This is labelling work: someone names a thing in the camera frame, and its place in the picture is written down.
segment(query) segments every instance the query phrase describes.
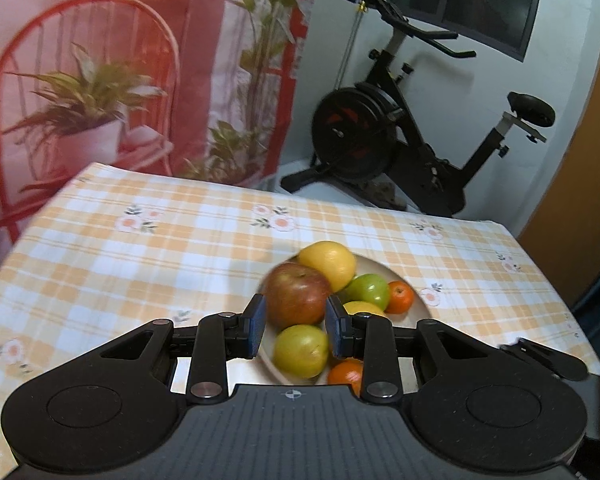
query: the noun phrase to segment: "chair backrest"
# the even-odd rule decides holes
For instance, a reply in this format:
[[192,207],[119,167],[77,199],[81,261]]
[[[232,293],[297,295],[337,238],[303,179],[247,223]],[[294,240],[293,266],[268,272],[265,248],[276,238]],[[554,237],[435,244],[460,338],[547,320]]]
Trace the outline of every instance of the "chair backrest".
[[76,73],[71,44],[83,46],[96,62],[132,62],[139,73],[166,91],[135,111],[129,126],[146,124],[166,139],[179,74],[178,45],[166,22],[139,0],[65,0],[25,25],[0,56],[0,205],[3,211],[26,198],[20,189],[54,178],[56,149],[44,132],[3,132],[46,101],[42,83],[13,74]]

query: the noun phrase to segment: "metal screw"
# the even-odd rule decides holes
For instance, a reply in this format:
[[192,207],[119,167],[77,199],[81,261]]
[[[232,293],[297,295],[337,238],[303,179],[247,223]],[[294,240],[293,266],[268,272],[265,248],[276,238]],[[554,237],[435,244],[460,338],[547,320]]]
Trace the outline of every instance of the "metal screw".
[[222,393],[222,386],[210,381],[202,381],[191,387],[191,393],[200,399],[212,399]]
[[366,392],[376,399],[386,399],[398,393],[398,386],[386,381],[378,381],[367,386]]

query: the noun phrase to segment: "pink backdrop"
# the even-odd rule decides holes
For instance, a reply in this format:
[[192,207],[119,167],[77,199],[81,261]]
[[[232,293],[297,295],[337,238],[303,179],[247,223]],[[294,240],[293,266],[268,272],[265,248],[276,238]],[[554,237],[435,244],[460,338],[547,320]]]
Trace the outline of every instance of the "pink backdrop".
[[277,168],[312,3],[0,0],[0,262],[30,215],[82,166],[62,158],[79,136],[10,132],[47,106],[34,80],[11,72],[75,75],[72,43],[96,63],[133,62],[164,92],[126,112],[110,160],[95,160],[253,186]]

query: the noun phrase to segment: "checkered tablecloth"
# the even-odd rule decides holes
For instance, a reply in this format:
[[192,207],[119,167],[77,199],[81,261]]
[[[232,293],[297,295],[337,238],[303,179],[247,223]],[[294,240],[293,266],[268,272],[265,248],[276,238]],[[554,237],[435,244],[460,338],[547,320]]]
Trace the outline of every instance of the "checkered tablecloth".
[[[567,307],[499,224],[95,164],[37,214],[0,270],[0,410],[24,381],[149,320],[241,312],[271,267],[318,240],[390,267],[431,317],[488,344],[525,336],[600,373]],[[248,366],[238,380],[267,380]],[[14,464],[0,431],[0,476]]]

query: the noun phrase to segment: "crosshair symbol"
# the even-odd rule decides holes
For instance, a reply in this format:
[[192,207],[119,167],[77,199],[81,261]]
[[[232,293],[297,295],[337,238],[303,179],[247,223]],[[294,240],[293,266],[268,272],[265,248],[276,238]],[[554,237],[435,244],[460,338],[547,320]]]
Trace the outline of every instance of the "crosshair symbol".
[[296,399],[299,399],[300,397],[302,397],[302,393],[300,393],[298,390],[288,390],[285,393],[283,393],[283,395],[287,399],[291,399],[291,400],[296,400]]

